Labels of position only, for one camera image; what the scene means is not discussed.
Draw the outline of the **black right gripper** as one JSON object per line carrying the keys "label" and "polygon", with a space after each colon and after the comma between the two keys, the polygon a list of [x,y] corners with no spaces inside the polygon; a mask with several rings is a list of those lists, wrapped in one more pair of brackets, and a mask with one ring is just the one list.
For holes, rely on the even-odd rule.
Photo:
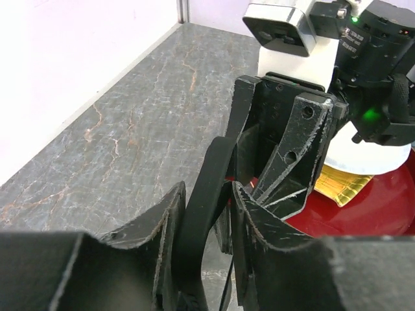
{"label": "black right gripper", "polygon": [[247,75],[234,83],[225,136],[236,151],[228,175],[258,179],[254,201],[280,220],[304,209],[328,144],[347,121],[342,94],[323,92],[322,86],[276,73],[260,84]]}

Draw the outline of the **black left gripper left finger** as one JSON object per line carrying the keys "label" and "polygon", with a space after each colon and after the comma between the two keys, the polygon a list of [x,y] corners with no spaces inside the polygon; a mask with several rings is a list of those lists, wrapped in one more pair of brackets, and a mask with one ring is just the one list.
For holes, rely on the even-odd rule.
{"label": "black left gripper left finger", "polygon": [[3,231],[1,309],[175,310],[171,251],[184,210],[179,182],[155,206],[101,238],[81,231]]}

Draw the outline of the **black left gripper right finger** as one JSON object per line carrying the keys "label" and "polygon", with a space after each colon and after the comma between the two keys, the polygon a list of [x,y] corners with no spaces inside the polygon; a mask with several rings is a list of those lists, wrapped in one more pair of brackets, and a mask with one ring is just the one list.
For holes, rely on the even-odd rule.
{"label": "black left gripper right finger", "polygon": [[413,236],[313,238],[235,182],[231,224],[245,310],[413,310]]}

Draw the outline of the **black smartphone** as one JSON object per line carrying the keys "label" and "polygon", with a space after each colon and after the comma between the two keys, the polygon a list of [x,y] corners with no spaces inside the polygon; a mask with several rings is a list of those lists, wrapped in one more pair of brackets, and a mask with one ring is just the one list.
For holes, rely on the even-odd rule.
{"label": "black smartphone", "polygon": [[216,137],[209,145],[172,247],[172,277],[179,291],[177,310],[207,310],[201,278],[210,229],[230,198],[226,173],[235,139]]}

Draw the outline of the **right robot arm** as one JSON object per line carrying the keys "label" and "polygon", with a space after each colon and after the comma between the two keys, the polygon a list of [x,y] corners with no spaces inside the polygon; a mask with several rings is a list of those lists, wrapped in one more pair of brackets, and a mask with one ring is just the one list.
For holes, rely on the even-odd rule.
{"label": "right robot arm", "polygon": [[[227,135],[237,142],[236,197],[286,220],[305,207],[333,139],[414,140],[414,13],[384,1],[252,1],[257,74],[234,85]],[[252,178],[250,194],[241,186]]]}

